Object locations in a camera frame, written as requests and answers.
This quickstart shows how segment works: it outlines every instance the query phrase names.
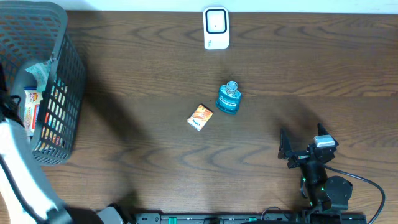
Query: gray plastic basket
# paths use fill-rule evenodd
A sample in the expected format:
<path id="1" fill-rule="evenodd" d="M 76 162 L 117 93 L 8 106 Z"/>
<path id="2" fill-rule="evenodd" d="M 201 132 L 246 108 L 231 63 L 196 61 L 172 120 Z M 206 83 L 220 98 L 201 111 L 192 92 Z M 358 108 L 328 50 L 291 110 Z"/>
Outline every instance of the gray plastic basket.
<path id="1" fill-rule="evenodd" d="M 10 94 L 22 98 L 20 111 L 24 87 L 36 85 L 32 75 L 20 70 L 52 61 L 30 141 L 42 165 L 70 157 L 85 88 L 85 68 L 66 33 L 67 23 L 66 12 L 54 3 L 0 1 L 0 63 Z"/>

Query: cable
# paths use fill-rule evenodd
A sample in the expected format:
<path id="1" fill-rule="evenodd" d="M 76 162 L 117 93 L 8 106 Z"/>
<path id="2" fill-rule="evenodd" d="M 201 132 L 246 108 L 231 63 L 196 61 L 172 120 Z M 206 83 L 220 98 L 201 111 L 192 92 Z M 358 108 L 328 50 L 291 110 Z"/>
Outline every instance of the cable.
<path id="1" fill-rule="evenodd" d="M 385 193 L 384 193 L 383 188 L 381 188 L 377 183 L 375 183 L 375 182 L 373 182 L 373 181 L 371 181 L 371 180 L 368 180 L 368 179 L 366 179 L 366 178 L 360 177 L 360 176 L 358 176 L 358 175 L 350 174 L 350 173 L 347 173 L 347 172 L 344 172 L 344 171 L 341 171 L 341 170 L 332 168 L 332 167 L 327 166 L 327 165 L 324 165 L 324 164 L 323 164 L 323 166 L 324 166 L 324 168 L 326 168 L 326 169 L 328 169 L 328 170 L 331 170 L 331 171 L 333 171 L 333 172 L 336 172 L 336 173 L 339 173 L 339 174 L 344 174 L 344 175 L 347 175 L 347 176 L 350 176 L 350 177 L 354 177 L 354 178 L 357 178 L 358 180 L 362 180 L 362 181 L 364 181 L 364 182 L 366 182 L 366 183 L 369 183 L 369 184 L 371 184 L 371 185 L 377 187 L 377 189 L 380 190 L 380 193 L 381 193 L 381 203 L 380 203 L 379 209 L 377 210 L 376 214 L 374 214 L 374 216 L 372 217 L 372 219 L 371 219 L 371 220 L 369 221 L 369 223 L 368 223 L 368 224 L 372 224 L 372 223 L 377 219 L 377 217 L 380 215 L 381 210 L 383 210 L 384 203 L 386 202 L 386 195 L 385 195 Z"/>
<path id="2" fill-rule="evenodd" d="M 264 219 L 265 219 L 264 215 L 268 212 L 268 210 L 270 210 L 270 209 L 272 209 L 272 208 L 277 208 L 277 209 L 279 209 L 279 211 L 283 212 L 282 209 L 280 209 L 279 207 L 276 207 L 276 206 L 268 207 L 265 211 L 262 212 L 262 214 L 261 214 L 261 220 L 264 220 Z"/>
<path id="3" fill-rule="evenodd" d="M 12 178 L 12 175 L 10 173 L 10 170 L 8 169 L 8 166 L 6 164 L 6 161 L 4 161 L 4 158 L 0 155 L 0 165 L 6 174 L 6 177 L 8 179 L 8 182 L 10 183 L 10 186 L 12 188 L 12 191 L 14 192 L 16 198 L 18 199 L 19 203 L 21 204 L 22 208 L 28 213 L 38 224 L 45 223 L 44 220 L 38 216 L 38 214 L 35 213 L 33 208 L 28 205 L 28 203 L 25 201 L 23 198 L 21 192 L 19 191 L 17 184 L 15 183 L 14 178 Z"/>

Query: wood grain surface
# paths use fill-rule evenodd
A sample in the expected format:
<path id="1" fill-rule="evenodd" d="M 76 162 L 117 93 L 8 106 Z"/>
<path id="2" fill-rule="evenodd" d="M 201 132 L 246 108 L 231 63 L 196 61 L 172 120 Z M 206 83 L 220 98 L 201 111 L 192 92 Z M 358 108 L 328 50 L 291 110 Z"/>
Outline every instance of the wood grain surface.
<path id="1" fill-rule="evenodd" d="M 376 223 L 398 218 L 398 20 L 393 15 L 231 13 L 231 42 L 205 50 L 201 13 L 68 12 L 88 83 L 73 154 L 43 167 L 66 203 L 163 212 L 308 206 L 300 170 L 277 158 L 279 130 L 303 149 L 322 122 L 340 142 L 330 166 L 380 184 Z M 220 85 L 243 94 L 236 116 Z M 202 131 L 187 118 L 214 111 Z M 367 219 L 381 195 L 354 185 Z M 4 202 L 1 220 L 7 220 Z"/>

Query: mouthwash bottle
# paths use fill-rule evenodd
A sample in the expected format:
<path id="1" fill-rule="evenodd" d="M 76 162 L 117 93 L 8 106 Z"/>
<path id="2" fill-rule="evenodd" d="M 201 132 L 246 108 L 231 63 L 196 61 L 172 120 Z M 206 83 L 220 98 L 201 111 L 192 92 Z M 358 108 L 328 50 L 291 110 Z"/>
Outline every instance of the mouthwash bottle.
<path id="1" fill-rule="evenodd" d="M 242 93 L 238 91 L 238 84 L 235 81 L 229 81 L 218 90 L 216 106 L 225 113 L 236 114 L 241 99 Z"/>

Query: white backdrop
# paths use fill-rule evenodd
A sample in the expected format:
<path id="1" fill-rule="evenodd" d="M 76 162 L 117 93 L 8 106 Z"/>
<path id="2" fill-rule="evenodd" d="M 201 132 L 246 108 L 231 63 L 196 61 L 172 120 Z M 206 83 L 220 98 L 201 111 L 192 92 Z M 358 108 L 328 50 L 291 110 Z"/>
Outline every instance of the white backdrop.
<path id="1" fill-rule="evenodd" d="M 398 13 L 398 0 L 47 0 L 66 10 Z"/>

